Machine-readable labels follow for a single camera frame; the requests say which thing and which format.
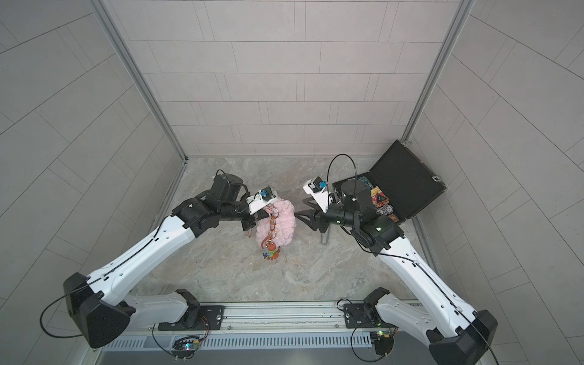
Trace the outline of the pink quilted bag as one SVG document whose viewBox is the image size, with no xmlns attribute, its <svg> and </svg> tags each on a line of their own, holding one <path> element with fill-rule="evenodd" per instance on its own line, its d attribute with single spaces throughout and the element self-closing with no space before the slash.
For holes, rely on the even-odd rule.
<svg viewBox="0 0 584 365">
<path fill-rule="evenodd" d="M 279 199 L 277 202 L 264 207 L 262 212 L 268 213 L 268 218 L 258 219 L 255 228 L 255 240 L 261 246 L 270 234 L 270 219 L 275 217 L 275 230 L 272 243 L 277 249 L 290 244 L 294 237 L 294 231 L 297 226 L 296 217 L 294 216 L 295 208 L 293 204 L 285 199 Z"/>
</svg>

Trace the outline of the orange colourful keychain decoration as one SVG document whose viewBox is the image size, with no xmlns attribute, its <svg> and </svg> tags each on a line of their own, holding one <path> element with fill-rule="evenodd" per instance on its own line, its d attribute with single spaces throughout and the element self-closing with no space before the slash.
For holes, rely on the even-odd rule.
<svg viewBox="0 0 584 365">
<path fill-rule="evenodd" d="M 275 244 L 277 219 L 277 214 L 270 217 L 269 232 L 261 243 L 262 256 L 266 260 L 276 260 L 279 257 L 280 248 Z"/>
</svg>

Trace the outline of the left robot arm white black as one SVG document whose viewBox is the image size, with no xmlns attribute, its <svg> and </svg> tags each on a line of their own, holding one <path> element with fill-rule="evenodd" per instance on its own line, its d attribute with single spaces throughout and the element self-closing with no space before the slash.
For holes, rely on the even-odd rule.
<svg viewBox="0 0 584 365">
<path fill-rule="evenodd" d="M 63 284 L 68 314 L 91 348 L 101 348 L 127 330 L 164 324 L 194 329 L 202 323 L 200 303 L 188 290 L 137 297 L 130 291 L 178 249 L 216 228 L 241 221 L 244 231 L 266 217 L 274 202 L 271 188 L 239 194 L 238 176 L 218 172 L 210 189 L 183 201 L 144 239 L 89 275 L 75 273 Z"/>
</svg>

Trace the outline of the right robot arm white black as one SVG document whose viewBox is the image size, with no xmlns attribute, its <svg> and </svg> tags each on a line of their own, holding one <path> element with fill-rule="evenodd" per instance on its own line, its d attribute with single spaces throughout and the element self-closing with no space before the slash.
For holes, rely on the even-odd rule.
<svg viewBox="0 0 584 365">
<path fill-rule="evenodd" d="M 389 266 L 421 302 L 421 309 L 379 287 L 363 300 L 363 320 L 393 325 L 427 345 L 438 364 L 484 363 L 490 354 L 497 320 L 488 310 L 477 311 L 452 290 L 420 257 L 403 230 L 380 214 L 370 189 L 358 179 L 346 180 L 336 199 L 320 177 L 303 185 L 309 209 L 295 216 L 325 234 L 330 225 L 347 229 L 364 252 Z"/>
</svg>

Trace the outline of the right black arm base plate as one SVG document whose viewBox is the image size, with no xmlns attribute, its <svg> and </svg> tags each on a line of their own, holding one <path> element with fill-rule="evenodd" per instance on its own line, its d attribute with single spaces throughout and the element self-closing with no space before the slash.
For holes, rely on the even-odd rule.
<svg viewBox="0 0 584 365">
<path fill-rule="evenodd" d="M 347 329 L 393 329 L 397 328 L 389 322 L 383 322 L 382 319 L 377 314 L 368 316 L 364 308 L 364 304 L 357 303 L 352 304 L 349 302 L 344 302 L 342 305 L 342 310 L 344 313 L 345 327 Z"/>
</svg>

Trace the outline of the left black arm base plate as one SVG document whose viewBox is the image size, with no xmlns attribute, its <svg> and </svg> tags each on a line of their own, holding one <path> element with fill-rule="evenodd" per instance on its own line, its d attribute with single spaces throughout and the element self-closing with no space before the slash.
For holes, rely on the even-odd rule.
<svg viewBox="0 0 584 365">
<path fill-rule="evenodd" d="M 178 322 L 158 324 L 157 330 L 163 332 L 218 331 L 221 329 L 224 312 L 225 306 L 202 305 L 197 311 L 188 310 Z"/>
</svg>

